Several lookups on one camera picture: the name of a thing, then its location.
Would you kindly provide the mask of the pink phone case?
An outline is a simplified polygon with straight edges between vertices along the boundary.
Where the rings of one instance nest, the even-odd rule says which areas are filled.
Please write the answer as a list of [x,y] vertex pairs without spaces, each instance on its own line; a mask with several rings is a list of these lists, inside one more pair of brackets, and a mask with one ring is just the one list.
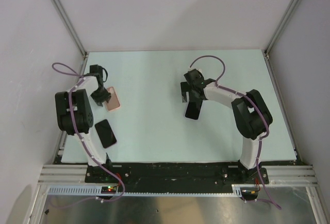
[[109,87],[107,91],[111,95],[110,99],[108,101],[105,101],[107,111],[113,111],[120,108],[121,104],[114,87]]

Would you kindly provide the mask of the black phone purple edge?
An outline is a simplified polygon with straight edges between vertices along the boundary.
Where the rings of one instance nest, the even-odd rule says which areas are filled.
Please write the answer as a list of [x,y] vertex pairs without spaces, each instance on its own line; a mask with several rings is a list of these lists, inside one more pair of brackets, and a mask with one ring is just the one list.
[[117,139],[108,120],[102,120],[96,123],[94,127],[98,137],[100,138],[103,148],[107,149],[117,143]]

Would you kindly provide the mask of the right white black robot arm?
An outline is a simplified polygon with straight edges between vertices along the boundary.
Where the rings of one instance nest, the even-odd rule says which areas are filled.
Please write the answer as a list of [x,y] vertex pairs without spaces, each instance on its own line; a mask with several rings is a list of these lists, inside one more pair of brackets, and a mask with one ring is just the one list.
[[259,91],[246,93],[220,86],[213,79],[205,79],[197,69],[184,74],[180,83],[182,102],[186,102],[185,117],[197,120],[204,101],[218,102],[234,114],[236,127],[243,136],[242,154],[239,159],[243,166],[238,177],[244,183],[251,183],[257,177],[255,169],[261,154],[261,141],[269,135],[273,117]]

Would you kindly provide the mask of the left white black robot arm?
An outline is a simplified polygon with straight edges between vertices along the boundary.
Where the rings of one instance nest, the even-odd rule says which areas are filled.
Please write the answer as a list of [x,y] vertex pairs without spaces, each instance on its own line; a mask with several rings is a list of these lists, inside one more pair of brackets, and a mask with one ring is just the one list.
[[78,82],[69,90],[55,94],[57,124],[61,131],[77,140],[87,156],[88,165],[99,166],[96,176],[103,182],[114,178],[114,169],[106,162],[108,155],[101,142],[92,139],[94,117],[90,101],[103,107],[111,100],[104,83],[108,72],[100,65],[91,65],[89,73],[80,75],[63,63],[53,63],[52,69],[60,74],[75,76]]

